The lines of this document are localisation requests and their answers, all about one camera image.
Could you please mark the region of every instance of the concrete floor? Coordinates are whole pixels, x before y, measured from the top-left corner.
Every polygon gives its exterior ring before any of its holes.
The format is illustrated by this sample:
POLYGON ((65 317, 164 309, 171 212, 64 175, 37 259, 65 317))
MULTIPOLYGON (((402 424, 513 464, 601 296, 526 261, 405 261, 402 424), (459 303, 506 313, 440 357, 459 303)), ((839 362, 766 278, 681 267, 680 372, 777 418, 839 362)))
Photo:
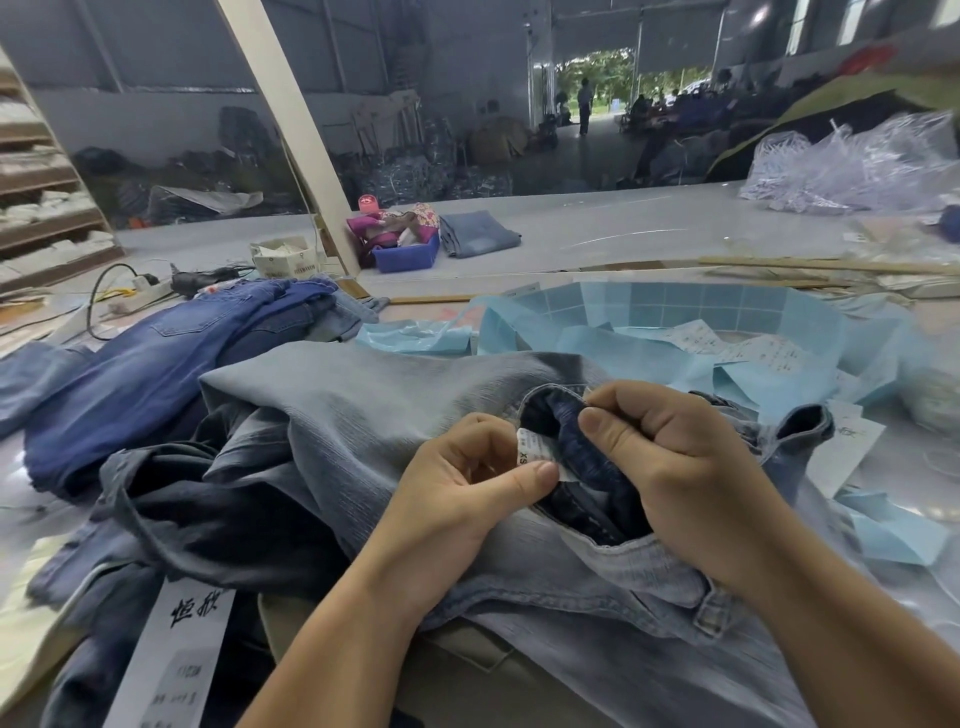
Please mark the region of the concrete floor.
POLYGON ((645 140, 620 133, 616 116, 595 116, 590 119, 587 136, 579 133, 578 125, 563 127, 557 131, 557 149, 531 152, 484 170, 509 171, 514 177, 515 195, 614 189, 617 180, 634 173, 645 140))

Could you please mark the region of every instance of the hand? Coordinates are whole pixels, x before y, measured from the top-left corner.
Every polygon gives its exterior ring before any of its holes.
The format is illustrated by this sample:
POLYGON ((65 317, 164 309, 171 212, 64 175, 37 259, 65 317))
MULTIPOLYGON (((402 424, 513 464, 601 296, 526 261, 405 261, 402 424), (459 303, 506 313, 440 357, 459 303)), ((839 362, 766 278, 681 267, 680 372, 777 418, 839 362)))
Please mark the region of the hand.
POLYGON ((587 399, 580 428, 633 482, 660 540, 745 595, 802 525, 733 427, 657 384, 617 381, 587 399))
POLYGON ((472 414, 424 443, 354 566, 417 624, 473 563, 487 534, 557 485, 553 463, 516 466, 516 430, 472 414))

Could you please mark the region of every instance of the power strip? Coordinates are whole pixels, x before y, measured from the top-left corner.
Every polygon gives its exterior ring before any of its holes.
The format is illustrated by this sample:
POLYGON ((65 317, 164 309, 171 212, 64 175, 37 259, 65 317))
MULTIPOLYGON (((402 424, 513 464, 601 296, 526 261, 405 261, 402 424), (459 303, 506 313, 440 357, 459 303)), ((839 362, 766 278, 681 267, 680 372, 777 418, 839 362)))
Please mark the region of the power strip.
POLYGON ((108 299, 107 309, 114 316, 128 316, 173 293, 169 279, 162 280, 157 285, 152 285, 148 288, 140 288, 139 290, 140 292, 135 296, 117 296, 116 298, 108 299))

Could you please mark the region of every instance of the blue plastic crate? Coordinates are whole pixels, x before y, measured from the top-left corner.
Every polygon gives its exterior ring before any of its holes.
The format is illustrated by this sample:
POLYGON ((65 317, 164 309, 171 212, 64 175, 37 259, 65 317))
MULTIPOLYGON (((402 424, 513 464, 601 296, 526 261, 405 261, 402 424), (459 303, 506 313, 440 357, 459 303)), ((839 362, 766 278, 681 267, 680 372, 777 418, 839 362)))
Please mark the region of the blue plastic crate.
POLYGON ((440 234, 434 233, 426 243, 404 245, 401 248, 376 248, 376 269, 380 273, 399 273, 400 271, 418 271, 432 268, 440 249, 440 234))

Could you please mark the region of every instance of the window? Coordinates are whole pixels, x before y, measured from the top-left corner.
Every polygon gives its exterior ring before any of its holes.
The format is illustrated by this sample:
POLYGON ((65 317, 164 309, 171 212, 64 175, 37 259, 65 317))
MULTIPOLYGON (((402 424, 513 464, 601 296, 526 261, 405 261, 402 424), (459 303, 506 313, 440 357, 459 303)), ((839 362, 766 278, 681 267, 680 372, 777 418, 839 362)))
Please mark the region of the window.
POLYGON ((843 16, 843 25, 840 26, 840 37, 837 39, 837 45, 848 45, 853 43, 856 37, 856 28, 860 25, 860 16, 863 14, 863 7, 867 0, 850 0, 847 6, 847 13, 843 16))
POLYGON ((790 26, 790 41, 786 44, 786 55, 796 56, 800 50, 800 40, 804 36, 806 10, 810 0, 797 0, 797 9, 793 11, 793 25, 790 26))
POLYGON ((932 27, 940 28, 945 25, 952 25, 960 20, 960 0, 940 0, 940 6, 933 16, 932 27))

